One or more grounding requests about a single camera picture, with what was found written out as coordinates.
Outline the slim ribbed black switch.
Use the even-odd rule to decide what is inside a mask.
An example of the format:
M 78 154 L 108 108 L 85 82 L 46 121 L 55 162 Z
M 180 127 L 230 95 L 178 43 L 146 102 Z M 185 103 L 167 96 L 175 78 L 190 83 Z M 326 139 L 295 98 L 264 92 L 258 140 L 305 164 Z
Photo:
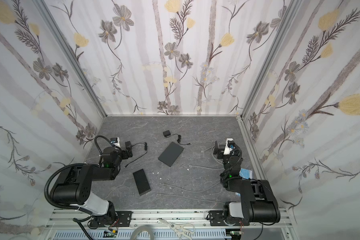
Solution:
M 142 196 L 151 191 L 149 181 L 147 179 L 144 169 L 140 169 L 133 173 L 133 177 L 139 192 L 139 195 Z

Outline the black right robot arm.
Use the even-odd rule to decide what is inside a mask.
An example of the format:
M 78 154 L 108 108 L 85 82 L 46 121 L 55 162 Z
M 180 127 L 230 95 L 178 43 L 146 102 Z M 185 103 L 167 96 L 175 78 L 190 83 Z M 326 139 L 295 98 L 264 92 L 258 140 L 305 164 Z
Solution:
M 220 184 L 228 192 L 240 195 L 238 202 L 225 202 L 222 213 L 210 212 L 212 226 L 249 226 L 251 223 L 274 225 L 281 220 L 278 201 L 266 180 L 244 178 L 240 175 L 243 153 L 233 139 L 224 147 L 215 142 L 213 156 L 222 160 L 224 170 Z

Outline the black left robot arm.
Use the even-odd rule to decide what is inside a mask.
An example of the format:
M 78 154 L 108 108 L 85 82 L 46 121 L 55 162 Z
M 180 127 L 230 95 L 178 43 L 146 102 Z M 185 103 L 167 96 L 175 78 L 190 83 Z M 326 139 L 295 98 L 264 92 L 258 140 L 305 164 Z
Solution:
M 110 227 L 116 225 L 120 217 L 111 201 L 92 192 L 92 182 L 115 180 L 122 161 L 133 156 L 133 146 L 127 141 L 122 149 L 119 138 L 108 139 L 101 135 L 95 136 L 93 141 L 100 153 L 99 163 L 70 164 L 60 168 L 47 180 L 44 196 L 53 207 L 88 214 L 86 219 L 74 220 L 79 226 L 89 221 L 91 228 L 100 225 Z

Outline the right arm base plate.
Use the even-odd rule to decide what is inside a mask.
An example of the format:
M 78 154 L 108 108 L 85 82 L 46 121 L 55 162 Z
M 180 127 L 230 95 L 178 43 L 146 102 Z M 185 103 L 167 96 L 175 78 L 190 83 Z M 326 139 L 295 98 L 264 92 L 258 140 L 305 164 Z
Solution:
M 239 218 L 227 215 L 224 211 L 209 211 L 206 220 L 210 222 L 211 227 L 240 227 Z

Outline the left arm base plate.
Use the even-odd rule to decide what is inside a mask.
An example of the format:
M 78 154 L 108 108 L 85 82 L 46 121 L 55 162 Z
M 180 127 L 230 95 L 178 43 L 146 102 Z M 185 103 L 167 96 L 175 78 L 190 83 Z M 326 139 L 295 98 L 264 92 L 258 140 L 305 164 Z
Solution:
M 88 222 L 88 227 L 90 229 L 97 229 L 99 227 L 129 227 L 132 220 L 132 213 L 132 211 L 117 211 L 114 214 L 94 216 Z

